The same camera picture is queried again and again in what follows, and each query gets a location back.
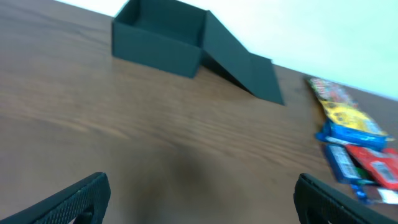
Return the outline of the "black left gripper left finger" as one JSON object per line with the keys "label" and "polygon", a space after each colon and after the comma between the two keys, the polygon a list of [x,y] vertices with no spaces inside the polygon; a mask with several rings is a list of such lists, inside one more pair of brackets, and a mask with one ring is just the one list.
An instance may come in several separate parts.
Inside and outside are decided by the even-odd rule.
{"label": "black left gripper left finger", "polygon": [[102,224],[111,196],[108,177],[95,172],[1,224]]}

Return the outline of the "yellow snack bag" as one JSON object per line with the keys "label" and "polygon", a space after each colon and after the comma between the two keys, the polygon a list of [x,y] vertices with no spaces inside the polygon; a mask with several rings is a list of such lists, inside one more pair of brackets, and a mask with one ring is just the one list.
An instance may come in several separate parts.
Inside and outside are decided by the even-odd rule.
{"label": "yellow snack bag", "polygon": [[388,135],[367,113],[359,108],[332,101],[320,101],[326,116],[335,124],[346,128],[363,131],[369,134],[386,137],[387,141],[394,138]]}

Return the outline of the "red orange candy bag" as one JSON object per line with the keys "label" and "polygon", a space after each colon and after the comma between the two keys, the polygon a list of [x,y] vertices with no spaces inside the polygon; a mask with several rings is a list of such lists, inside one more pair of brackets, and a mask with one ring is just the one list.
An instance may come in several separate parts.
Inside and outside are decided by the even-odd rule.
{"label": "red orange candy bag", "polygon": [[368,147],[347,145],[346,150],[383,187],[397,190],[397,151],[385,148],[376,151]]}

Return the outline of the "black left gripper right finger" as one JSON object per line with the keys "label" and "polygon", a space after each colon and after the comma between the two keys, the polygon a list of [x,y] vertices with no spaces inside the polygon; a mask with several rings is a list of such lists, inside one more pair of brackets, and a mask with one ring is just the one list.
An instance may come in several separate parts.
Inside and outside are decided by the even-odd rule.
{"label": "black left gripper right finger", "polygon": [[397,224],[307,173],[295,184],[294,204],[301,224]]}

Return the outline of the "Haribo gummy candy bag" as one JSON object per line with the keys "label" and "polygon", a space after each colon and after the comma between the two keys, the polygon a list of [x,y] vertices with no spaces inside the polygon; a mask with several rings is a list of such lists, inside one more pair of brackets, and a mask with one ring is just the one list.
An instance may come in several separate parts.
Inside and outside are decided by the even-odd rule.
{"label": "Haribo gummy candy bag", "polygon": [[307,78],[307,82],[319,100],[358,107],[358,102],[337,83],[321,78]]}

